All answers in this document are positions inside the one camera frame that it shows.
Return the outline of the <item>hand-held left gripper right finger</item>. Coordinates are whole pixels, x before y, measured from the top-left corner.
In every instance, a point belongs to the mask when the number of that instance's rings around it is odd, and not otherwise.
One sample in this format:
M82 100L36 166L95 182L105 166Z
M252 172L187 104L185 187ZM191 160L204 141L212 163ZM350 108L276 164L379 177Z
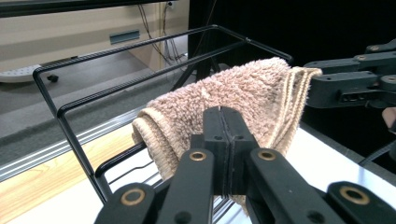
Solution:
M240 113L221 109L230 149L226 192L244 195L253 224L345 224L279 152L258 146Z

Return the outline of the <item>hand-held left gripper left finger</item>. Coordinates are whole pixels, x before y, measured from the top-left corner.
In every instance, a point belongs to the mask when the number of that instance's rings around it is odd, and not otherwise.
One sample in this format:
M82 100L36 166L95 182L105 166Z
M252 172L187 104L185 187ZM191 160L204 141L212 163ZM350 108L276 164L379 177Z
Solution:
M157 224L210 224L213 196L223 191L230 144L226 131L226 106L207 109L204 130L191 138L182 155L157 218Z

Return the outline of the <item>beige towel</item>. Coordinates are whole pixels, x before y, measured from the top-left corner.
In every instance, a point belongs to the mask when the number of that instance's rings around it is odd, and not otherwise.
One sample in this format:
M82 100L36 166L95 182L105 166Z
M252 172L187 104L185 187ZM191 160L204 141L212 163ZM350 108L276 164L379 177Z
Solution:
M203 113L213 106L238 111L260 147L288 153L319 68L291 67L274 57L234 66L148 102L132 122L132 139L143 142L166 180L203 131Z

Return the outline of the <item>black wire rack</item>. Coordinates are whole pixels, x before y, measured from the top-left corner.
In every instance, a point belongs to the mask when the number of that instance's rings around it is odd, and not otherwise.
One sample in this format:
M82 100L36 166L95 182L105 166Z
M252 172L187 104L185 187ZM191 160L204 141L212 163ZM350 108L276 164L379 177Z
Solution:
M169 66L162 68L160 70L155 70L155 72L149 75L143 77L137 77L135 79L118 84L116 86L109 87L102 91L97 91L82 98L78 98L75 101L68 102L60 107L56 106L55 103L53 103L52 97L50 96L50 93L41 78L42 74L52 70L58 70L75 64L99 60L108 57L110 55L118 54L130 49L140 49L146 46L151 46L154 49L158 49L159 48L158 44L160 42L166 42L168 40L173 40L181 36L190 37L192 35L198 36L199 41L197 42L195 50L191 52L191 56L189 56L187 61L179 62L179 63L171 63L169 64ZM132 88L138 84L147 82L156 77L160 77L164 74L173 72L179 68L184 68L185 71L183 72L182 76L177 80L177 83L174 85L174 88L178 89L183 84L185 84L185 82L190 77L196 66L200 65L204 61L210 61L212 68L218 71L219 64L216 61L216 57L218 55L228 52L230 50L241 48L245 45L253 46L265 52L265 54L267 55L274 55L276 57L282 58L286 60L286 62L288 63L293 62L293 57L286 52L264 45L263 43L260 43L247 36L240 35L237 32L229 30L225 27L218 26L216 24L211 24L174 35L164 35L161 37L151 38L149 40L140 41L123 47L103 50L88 54L86 56L80 56L74 59L65 60L60 63L45 65L40 68L37 68L33 72L33 78L45 102L47 103L52 116L57 120L57 123L60 125L69 146L71 147L72 151L77 157L79 164L81 165L83 171L85 172L85 175L90 180L92 187L96 191L100 201L102 203L106 203L110 195L112 194L112 191L110 189L110 183L107 182L106 180L105 173L111 168L113 168L115 165L119 164L122 161L125 161L126 159L132 157L139 151L143 150L145 145L143 143L135 144L132 147L117 154L113 158L104 161L102 164L99 165L97 169L94 169L84 149L82 148L78 137L75 135L68 120L66 119L66 114L69 111L77 109L81 106L88 105L98 100L102 100L107 96Z

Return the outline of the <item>white table mat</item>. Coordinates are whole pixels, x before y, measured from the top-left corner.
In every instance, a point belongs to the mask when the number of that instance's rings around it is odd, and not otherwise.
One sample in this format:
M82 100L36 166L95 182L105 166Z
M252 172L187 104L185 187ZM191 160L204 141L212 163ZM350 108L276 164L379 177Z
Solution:
M359 166L303 129L286 159L313 187L332 182L366 187L396 209L396 184ZM0 224L92 224L102 202L71 152L0 183Z

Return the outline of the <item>black metal stand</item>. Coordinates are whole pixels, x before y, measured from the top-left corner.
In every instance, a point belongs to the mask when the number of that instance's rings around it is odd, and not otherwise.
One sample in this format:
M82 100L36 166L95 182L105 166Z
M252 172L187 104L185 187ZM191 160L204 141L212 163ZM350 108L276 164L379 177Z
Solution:
M172 91L184 86L193 72L196 72L194 81L208 77L211 71L218 72L220 68L217 57L232 48L228 43L218 42L220 37L227 36L217 26L207 26L203 31L188 34L186 70L177 80Z

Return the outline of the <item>light wooden desk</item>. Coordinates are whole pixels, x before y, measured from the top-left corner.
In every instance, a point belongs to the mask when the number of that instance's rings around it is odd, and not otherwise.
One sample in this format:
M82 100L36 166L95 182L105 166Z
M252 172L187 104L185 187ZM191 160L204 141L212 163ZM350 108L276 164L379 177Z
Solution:
M191 0L0 18L0 72L188 29Z

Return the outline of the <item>white chair base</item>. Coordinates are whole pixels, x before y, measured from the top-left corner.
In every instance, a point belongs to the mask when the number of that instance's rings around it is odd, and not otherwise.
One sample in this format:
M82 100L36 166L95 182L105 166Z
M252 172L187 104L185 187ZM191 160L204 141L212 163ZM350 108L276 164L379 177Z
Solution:
M40 67L40 64L36 64L18 69L8 70L5 72L0 72L0 83L32 82L34 80L33 72Z

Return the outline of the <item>aluminium floor rail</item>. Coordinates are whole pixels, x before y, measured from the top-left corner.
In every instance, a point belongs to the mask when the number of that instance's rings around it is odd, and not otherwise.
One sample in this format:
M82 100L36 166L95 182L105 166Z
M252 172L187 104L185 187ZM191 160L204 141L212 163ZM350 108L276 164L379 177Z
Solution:
M84 145L108 133L116 131L118 128L129 124L137 116L137 112L143 108L143 105L139 106L134 110L116 116L115 118L96 125L87 131L79 133L77 135L78 141ZM40 148L36 152L28 153L15 161L0 165L0 182L26 172L46 161L57 158L71 149L72 148L66 140L58 141L52 145Z

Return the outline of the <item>black frame crossbar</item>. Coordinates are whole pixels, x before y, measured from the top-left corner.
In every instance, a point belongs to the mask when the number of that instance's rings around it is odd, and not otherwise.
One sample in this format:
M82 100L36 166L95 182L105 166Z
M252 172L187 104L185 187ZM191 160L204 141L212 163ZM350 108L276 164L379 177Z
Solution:
M0 0L0 18L42 15L105 7L125 7L170 0Z

